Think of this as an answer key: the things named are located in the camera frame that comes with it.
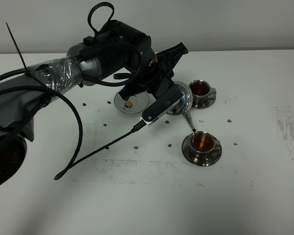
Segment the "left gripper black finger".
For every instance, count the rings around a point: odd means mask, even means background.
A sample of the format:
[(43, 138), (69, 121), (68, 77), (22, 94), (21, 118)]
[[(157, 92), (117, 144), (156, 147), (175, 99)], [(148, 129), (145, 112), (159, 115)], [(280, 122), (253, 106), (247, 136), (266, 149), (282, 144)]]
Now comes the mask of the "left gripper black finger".
[(157, 53), (158, 64), (161, 71), (164, 72), (169, 78), (174, 76), (173, 69), (184, 54), (187, 54), (188, 50), (183, 43), (166, 49)]

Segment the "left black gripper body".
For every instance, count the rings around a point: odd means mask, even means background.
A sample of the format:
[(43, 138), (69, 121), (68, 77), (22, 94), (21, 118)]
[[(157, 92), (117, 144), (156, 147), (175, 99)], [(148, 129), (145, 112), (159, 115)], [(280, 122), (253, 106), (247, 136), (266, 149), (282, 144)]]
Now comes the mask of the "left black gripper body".
[(121, 86), (120, 96), (148, 92), (154, 97), (159, 88), (173, 80), (164, 74), (151, 37), (117, 20), (109, 20), (100, 31), (83, 39), (83, 82), (85, 85)]

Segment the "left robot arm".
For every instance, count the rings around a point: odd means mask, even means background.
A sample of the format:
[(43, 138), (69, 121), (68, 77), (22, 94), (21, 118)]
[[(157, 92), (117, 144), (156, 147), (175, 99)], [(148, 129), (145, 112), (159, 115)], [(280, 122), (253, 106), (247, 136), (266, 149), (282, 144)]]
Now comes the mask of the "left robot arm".
[(33, 119), (40, 109), (61, 99), (81, 122), (76, 108), (65, 98), (75, 86), (121, 87), (124, 100), (147, 92), (155, 102), (132, 128), (137, 132), (182, 97), (172, 77), (177, 62), (187, 53), (182, 43), (156, 53), (148, 35), (109, 20), (93, 36), (71, 47), (66, 57), (0, 75), (0, 185), (23, 164), (26, 141), (34, 139)]

